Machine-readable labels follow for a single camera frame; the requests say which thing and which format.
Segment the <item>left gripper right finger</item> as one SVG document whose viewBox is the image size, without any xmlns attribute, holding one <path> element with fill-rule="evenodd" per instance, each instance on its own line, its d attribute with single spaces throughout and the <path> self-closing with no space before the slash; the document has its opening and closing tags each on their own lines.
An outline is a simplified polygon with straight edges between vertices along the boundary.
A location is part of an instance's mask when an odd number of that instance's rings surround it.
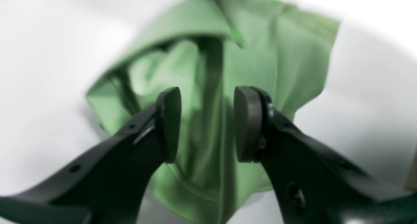
<svg viewBox="0 0 417 224">
<path fill-rule="evenodd" d="M 267 92 L 234 89 L 239 162 L 260 163 L 285 224 L 415 224 L 416 193 L 372 178 L 277 111 Z"/>
</svg>

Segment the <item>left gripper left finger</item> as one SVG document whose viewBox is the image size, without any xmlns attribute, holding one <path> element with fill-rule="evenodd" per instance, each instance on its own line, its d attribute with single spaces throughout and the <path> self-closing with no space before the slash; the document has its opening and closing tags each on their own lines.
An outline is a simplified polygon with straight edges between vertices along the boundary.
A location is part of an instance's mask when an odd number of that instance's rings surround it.
<svg viewBox="0 0 417 224">
<path fill-rule="evenodd" d="M 17 224 L 135 224 L 150 178 L 176 159 L 180 121 L 181 93 L 172 87 L 46 180 L 2 196 L 1 217 Z"/>
</svg>

